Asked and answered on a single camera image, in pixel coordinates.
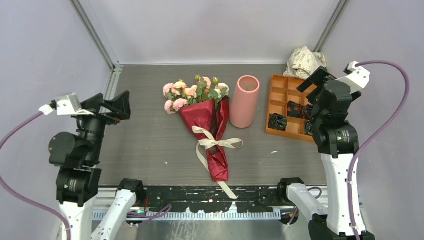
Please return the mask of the red wrapping paper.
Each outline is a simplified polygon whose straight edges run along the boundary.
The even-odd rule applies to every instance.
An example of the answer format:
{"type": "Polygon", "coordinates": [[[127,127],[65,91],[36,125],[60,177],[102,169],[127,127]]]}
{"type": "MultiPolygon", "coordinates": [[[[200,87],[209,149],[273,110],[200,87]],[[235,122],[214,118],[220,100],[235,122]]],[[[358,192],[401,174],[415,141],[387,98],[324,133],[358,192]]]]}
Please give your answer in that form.
{"type": "Polygon", "coordinates": [[[205,147],[206,168],[214,182],[229,180],[229,165],[222,144],[230,115],[230,98],[220,102],[208,100],[194,105],[184,106],[179,114],[188,130],[205,147]]]}

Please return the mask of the pink flower bunch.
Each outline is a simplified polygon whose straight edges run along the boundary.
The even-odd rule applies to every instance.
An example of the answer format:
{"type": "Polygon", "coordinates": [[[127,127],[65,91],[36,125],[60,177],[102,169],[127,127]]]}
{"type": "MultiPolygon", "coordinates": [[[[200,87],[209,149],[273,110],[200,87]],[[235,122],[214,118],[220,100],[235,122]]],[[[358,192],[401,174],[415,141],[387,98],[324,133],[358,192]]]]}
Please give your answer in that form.
{"type": "Polygon", "coordinates": [[[206,76],[195,76],[195,84],[188,86],[180,79],[176,83],[168,83],[162,89],[163,96],[167,99],[164,110],[167,114],[175,114],[183,107],[213,101],[217,109],[219,103],[229,96],[230,88],[226,83],[220,82],[217,77],[210,79],[206,76]]]}

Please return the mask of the cream printed ribbon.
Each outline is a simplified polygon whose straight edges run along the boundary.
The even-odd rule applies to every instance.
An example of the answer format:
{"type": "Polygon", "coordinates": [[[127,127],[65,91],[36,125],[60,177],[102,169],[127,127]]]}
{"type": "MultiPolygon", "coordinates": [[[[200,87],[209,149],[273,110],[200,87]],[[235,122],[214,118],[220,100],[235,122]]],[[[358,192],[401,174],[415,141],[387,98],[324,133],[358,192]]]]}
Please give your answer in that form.
{"type": "Polygon", "coordinates": [[[191,127],[194,134],[203,134],[206,138],[198,140],[195,151],[198,159],[203,164],[203,166],[210,172],[207,159],[200,153],[199,147],[202,146],[205,150],[208,150],[212,147],[219,146],[229,149],[240,149],[244,145],[244,141],[240,138],[230,138],[227,140],[216,140],[213,135],[204,128],[198,126],[191,127]]]}

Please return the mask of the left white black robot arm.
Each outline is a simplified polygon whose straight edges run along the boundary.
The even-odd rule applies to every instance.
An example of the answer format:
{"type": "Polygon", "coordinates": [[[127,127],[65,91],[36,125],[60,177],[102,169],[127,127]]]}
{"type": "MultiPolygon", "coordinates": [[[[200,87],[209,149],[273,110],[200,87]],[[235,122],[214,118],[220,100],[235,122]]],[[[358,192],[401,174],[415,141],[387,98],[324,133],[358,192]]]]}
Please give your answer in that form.
{"type": "Polygon", "coordinates": [[[59,167],[56,198],[64,217],[65,240],[113,240],[132,206],[146,200],[141,180],[123,179],[97,228],[92,227],[102,170],[98,168],[105,130],[131,117],[130,93],[111,100],[99,93],[80,101],[75,93],[57,96],[50,107],[76,120],[76,134],[60,132],[49,142],[49,163],[59,167]]]}

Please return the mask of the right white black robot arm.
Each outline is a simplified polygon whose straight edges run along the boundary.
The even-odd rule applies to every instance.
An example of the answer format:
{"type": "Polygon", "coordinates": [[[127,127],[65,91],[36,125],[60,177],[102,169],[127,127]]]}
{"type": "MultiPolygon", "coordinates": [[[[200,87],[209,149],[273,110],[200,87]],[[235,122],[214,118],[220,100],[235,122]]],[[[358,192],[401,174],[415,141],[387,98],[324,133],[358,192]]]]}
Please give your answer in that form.
{"type": "Polygon", "coordinates": [[[375,238],[367,231],[360,210],[354,161],[359,137],[347,121],[351,103],[369,83],[370,72],[357,62],[350,63],[344,72],[344,77],[336,78],[319,67],[297,87],[312,105],[312,137],[324,166],[328,205],[320,203],[300,178],[283,178],[278,184],[279,202],[295,205],[305,216],[313,240],[375,238]]]}

